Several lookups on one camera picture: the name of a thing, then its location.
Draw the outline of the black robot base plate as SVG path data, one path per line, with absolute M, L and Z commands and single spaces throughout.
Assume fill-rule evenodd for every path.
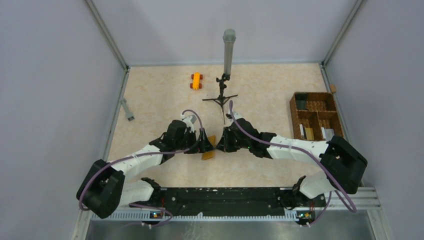
M 153 179 L 153 194 L 141 205 L 163 208 L 174 218 L 194 217 L 265 217 L 284 216 L 295 208 L 314 211 L 324 207 L 323 194 L 309 199 L 291 187 L 161 187 Z

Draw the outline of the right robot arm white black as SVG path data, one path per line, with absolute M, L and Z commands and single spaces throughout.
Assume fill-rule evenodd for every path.
M 320 172 L 300 180 L 293 192 L 297 205 L 307 206 L 313 198 L 335 190 L 350 195 L 357 193 L 368 161 L 343 137 L 307 141 L 259 132 L 244 118 L 230 123 L 223 129 L 217 150 L 233 153 L 247 149 L 257 158 L 293 160 L 321 168 Z

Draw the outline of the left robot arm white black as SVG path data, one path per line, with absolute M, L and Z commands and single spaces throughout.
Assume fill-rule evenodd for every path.
M 154 207 L 161 198 L 157 184 L 151 180 L 130 183 L 131 178 L 176 154 L 203 154 L 213 150 L 204 128 L 197 132 L 189 120 L 173 120 L 159 138 L 139 151 L 112 162 L 95 161 L 76 193 L 78 205 L 102 219 L 117 208 L 135 202 Z

